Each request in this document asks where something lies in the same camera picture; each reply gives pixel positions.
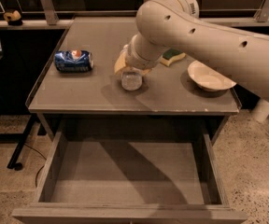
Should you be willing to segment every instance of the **white bowl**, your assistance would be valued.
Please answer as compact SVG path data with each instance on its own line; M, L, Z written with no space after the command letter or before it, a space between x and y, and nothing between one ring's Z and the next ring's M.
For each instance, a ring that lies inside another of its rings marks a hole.
M205 91L223 91L236 85L236 83L229 78L199 61L192 62L189 65L188 72L191 79Z

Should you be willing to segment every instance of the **gray table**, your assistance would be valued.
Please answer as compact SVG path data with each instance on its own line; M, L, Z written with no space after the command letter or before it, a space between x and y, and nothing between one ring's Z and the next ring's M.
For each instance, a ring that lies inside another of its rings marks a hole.
M93 70L61 74L51 56L46 74L38 80L27 102L51 138L54 131L49 120L61 114L215 116L221 118L221 125L239 112L234 91L202 91L191 80L187 72L191 57L170 67L158 64L144 77L140 90L124 90L114 75L114 64L136 32L135 18L75 18L57 49L90 51Z

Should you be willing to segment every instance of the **pepsi can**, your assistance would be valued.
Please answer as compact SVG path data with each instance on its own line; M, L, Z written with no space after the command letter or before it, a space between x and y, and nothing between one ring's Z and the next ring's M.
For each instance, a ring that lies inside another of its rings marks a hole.
M59 50L54 55L58 71L66 73L88 72L93 69L92 54L87 50Z

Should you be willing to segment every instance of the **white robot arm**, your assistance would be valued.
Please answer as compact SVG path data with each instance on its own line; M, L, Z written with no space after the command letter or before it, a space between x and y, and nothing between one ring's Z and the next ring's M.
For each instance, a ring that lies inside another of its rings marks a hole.
M178 49L269 101L269 35L206 23L195 0L150 0L138 10L139 33L125 52L126 66L146 70Z

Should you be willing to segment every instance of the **drawer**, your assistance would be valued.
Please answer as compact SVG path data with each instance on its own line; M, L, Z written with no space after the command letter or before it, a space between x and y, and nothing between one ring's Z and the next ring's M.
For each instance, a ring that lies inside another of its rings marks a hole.
M198 118L63 119L23 223L242 223Z

